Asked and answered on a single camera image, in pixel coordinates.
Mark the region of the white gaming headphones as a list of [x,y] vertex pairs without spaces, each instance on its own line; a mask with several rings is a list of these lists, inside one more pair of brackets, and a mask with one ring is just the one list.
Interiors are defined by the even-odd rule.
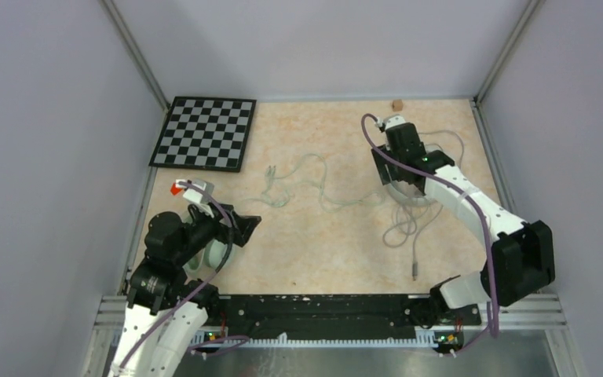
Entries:
[[426,207],[436,202],[425,196],[416,186],[405,182],[392,181],[385,187],[390,197],[402,206]]

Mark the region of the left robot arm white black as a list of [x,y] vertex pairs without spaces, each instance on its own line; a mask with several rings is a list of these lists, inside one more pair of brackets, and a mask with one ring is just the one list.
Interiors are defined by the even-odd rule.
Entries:
[[122,333],[110,376],[172,376],[205,324],[220,315],[218,289],[192,280],[185,265],[203,251],[221,246],[219,264],[246,245],[262,219],[241,216],[234,207],[214,205],[203,213],[188,206],[188,218],[165,211],[148,223],[145,253],[134,270],[126,295]]

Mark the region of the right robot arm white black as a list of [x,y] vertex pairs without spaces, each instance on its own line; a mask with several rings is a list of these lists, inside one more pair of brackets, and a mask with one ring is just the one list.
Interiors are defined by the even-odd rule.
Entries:
[[384,185],[403,182],[441,204],[481,242],[480,271],[449,278],[431,289],[430,316],[451,323],[461,308],[485,303],[488,325],[499,330],[499,311],[555,281],[554,240],[544,221],[525,221],[474,185],[441,150],[430,151],[413,123],[399,116],[378,123],[386,141],[372,145]]

